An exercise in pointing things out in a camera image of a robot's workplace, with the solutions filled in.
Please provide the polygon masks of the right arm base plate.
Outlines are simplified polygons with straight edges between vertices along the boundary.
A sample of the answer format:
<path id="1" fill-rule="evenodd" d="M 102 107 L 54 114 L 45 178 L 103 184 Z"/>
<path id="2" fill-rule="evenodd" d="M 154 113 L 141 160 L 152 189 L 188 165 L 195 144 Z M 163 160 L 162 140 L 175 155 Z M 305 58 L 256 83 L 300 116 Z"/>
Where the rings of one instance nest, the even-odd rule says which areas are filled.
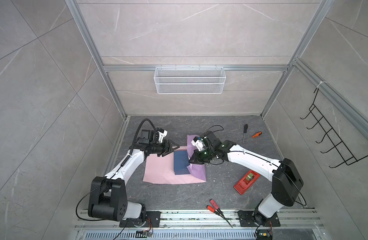
<path id="1" fill-rule="evenodd" d="M 258 211 L 243 211 L 237 212 L 241 227 L 280 227 L 280 221 L 277 214 L 271 218 L 266 218 Z"/>

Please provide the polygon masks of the pink wrapping paper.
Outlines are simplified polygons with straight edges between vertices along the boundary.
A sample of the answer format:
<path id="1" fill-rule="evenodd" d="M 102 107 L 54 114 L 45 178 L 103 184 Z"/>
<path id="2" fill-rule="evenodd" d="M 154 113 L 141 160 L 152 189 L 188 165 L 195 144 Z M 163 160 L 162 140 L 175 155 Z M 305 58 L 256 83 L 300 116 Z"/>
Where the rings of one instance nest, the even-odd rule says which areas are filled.
<path id="1" fill-rule="evenodd" d="M 191 144 L 195 135 L 187 136 L 187 145 L 175 151 L 187 151 L 189 159 L 196 148 Z M 146 168 L 143 181 L 152 184 L 195 184 L 206 182 L 206 169 L 204 165 L 190 164 L 188 166 L 189 175 L 175 175 L 174 173 L 174 153 L 165 157 L 158 157 L 151 154 L 146 159 Z"/>

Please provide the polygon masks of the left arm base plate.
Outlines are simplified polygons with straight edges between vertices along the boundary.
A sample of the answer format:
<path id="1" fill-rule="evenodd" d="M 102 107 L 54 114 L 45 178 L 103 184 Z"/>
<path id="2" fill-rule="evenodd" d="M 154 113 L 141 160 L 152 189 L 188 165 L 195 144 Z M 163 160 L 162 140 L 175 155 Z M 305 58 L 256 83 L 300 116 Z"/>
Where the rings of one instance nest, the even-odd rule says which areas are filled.
<path id="1" fill-rule="evenodd" d="M 158 228 L 161 221 L 162 212 L 159 211 L 147 211 L 142 212 L 138 219 L 127 219 L 120 222 L 121 228 Z"/>

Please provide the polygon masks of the blue gift box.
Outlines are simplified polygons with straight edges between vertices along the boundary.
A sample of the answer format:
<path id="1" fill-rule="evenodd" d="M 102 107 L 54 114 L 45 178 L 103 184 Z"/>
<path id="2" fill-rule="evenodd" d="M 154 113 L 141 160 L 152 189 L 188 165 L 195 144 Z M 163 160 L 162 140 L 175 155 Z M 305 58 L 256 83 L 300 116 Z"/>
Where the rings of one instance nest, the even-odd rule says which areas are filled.
<path id="1" fill-rule="evenodd" d="M 185 151 L 175 151 L 174 152 L 174 173 L 175 175 L 189 175 L 190 171 L 188 169 L 189 156 L 188 152 Z"/>

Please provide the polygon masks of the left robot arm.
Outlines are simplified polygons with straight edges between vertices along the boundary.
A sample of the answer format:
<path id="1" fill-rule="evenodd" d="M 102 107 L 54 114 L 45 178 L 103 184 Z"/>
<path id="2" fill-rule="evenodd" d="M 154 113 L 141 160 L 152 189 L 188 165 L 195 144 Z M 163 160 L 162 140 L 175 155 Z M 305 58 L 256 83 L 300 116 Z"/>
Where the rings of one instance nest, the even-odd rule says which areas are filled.
<path id="1" fill-rule="evenodd" d="M 160 142 L 133 143 L 126 156 L 109 173 L 103 177 L 95 177 L 91 183 L 89 197 L 88 216 L 83 218 L 76 211 L 78 219 L 98 221 L 130 221 L 135 226 L 142 226 L 147 220 L 145 205 L 128 201 L 126 185 L 138 168 L 149 155 L 165 157 L 180 145 L 172 140 Z"/>

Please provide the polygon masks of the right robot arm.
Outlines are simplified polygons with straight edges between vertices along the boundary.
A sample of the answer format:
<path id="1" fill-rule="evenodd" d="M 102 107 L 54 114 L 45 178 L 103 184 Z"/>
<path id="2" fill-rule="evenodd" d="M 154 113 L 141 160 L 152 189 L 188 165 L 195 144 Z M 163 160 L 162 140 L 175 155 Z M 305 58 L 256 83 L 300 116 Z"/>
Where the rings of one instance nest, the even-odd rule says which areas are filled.
<path id="1" fill-rule="evenodd" d="M 289 159 L 270 159 L 231 141 L 207 143 L 205 138 L 195 137 L 191 144 L 196 147 L 190 158 L 192 164 L 202 165 L 214 158 L 221 159 L 246 167 L 272 182 L 271 193 L 254 210 L 256 225 L 264 226 L 278 210 L 284 206 L 292 207 L 304 185 L 295 164 Z"/>

